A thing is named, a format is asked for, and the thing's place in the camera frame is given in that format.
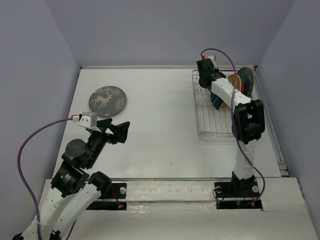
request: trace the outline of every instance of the red wire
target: red wire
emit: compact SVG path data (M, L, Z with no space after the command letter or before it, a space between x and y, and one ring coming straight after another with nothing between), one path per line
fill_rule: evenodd
M117 195L116 195L116 190L115 190L114 188L112 189L111 193L112 193L114 199L116 200L116 203L117 203L119 206L121 206L122 208L124 208L125 206L123 206L123 205L119 202L118 197L117 197Z
M251 197L253 198L252 200L255 200L255 196L253 195L253 193L251 191L249 191Z

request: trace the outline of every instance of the metal wire rack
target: metal wire rack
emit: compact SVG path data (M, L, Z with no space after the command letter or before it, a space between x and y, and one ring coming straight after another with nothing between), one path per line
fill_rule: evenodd
M223 71L228 76L233 71ZM192 71L192 86L197 134L207 139L233 139L230 108L216 110L210 99L210 91L199 85L198 70Z

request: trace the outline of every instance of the reindeer design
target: reindeer design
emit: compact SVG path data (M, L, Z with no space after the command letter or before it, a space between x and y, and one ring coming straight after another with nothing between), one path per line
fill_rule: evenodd
M106 91L106 94L108 96L107 98L104 98L103 96L97 96L96 99L90 101L90 103L94 102L94 106L95 106L96 103L101 102L99 108L104 107L105 105L107 105L107 103L110 101L110 99L112 99L112 96L114 95L114 90L113 89L108 89Z

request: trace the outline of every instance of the snowflake pattern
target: snowflake pattern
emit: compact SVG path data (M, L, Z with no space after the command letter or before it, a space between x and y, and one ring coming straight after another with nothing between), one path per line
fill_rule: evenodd
M121 110L126 104L126 99L124 97L118 99L116 102L115 102L115 109L117 110Z
M119 95L120 94L120 89L116 88L115 90L113 90L113 94L114 95Z

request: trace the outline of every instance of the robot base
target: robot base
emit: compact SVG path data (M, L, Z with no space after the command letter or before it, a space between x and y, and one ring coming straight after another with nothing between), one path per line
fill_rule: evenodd
M232 172L231 181L221 181L214 183L213 194L218 200L227 198L251 198L252 195L256 198L259 196L259 187L255 176L248 179L239 180Z

